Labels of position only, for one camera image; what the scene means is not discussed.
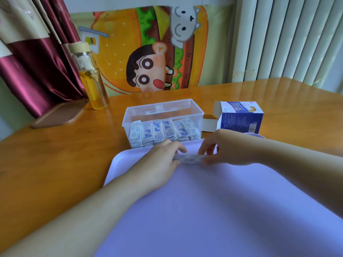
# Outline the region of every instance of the cartoon tapestry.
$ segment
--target cartoon tapestry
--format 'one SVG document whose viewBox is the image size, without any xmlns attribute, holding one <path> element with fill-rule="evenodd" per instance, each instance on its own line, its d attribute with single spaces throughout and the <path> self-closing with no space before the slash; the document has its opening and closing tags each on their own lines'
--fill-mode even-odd
<svg viewBox="0 0 343 257">
<path fill-rule="evenodd" d="M 222 82 L 233 6 L 147 6 L 71 14 L 108 95 Z"/>
</svg>

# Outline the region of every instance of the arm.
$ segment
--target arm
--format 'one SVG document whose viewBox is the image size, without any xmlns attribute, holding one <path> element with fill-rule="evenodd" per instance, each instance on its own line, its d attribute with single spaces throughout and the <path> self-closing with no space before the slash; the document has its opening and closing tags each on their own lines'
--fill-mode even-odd
<svg viewBox="0 0 343 257">
<path fill-rule="evenodd" d="M 199 154 L 204 164 L 264 164 L 343 218 L 343 158 L 268 139 L 219 129 Z"/>
<path fill-rule="evenodd" d="M 179 161 L 179 142 L 165 140 L 127 173 L 115 178 L 61 216 L 30 234 L 7 251 L 7 256 L 94 256 L 114 225 L 138 199 L 163 186 Z"/>
</svg>

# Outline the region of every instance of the blue and white box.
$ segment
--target blue and white box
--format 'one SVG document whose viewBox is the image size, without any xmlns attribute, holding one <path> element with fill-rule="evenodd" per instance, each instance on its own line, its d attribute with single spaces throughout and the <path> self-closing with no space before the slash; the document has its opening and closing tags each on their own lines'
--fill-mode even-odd
<svg viewBox="0 0 343 257">
<path fill-rule="evenodd" d="M 263 111 L 256 102 L 214 102 L 216 119 L 203 119 L 202 130 L 228 129 L 240 133 L 259 133 Z"/>
</svg>

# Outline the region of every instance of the red tongue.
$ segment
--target red tongue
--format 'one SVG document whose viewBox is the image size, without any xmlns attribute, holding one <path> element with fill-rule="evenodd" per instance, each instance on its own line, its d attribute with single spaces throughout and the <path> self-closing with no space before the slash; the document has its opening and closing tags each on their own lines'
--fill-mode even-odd
<svg viewBox="0 0 343 257">
<path fill-rule="evenodd" d="M 156 86 L 159 89 L 164 88 L 164 82 L 162 80 L 155 79 L 152 83 L 154 84 L 154 86 Z"/>
</svg>

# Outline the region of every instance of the yellow liquid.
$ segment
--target yellow liquid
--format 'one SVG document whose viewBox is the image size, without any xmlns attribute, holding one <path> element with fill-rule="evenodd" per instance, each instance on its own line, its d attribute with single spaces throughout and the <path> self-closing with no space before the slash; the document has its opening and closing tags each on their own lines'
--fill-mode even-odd
<svg viewBox="0 0 343 257">
<path fill-rule="evenodd" d="M 95 110 L 101 110 L 109 105 L 109 99 L 98 69 L 80 71 L 79 76 L 86 89 L 88 98 Z"/>
</svg>

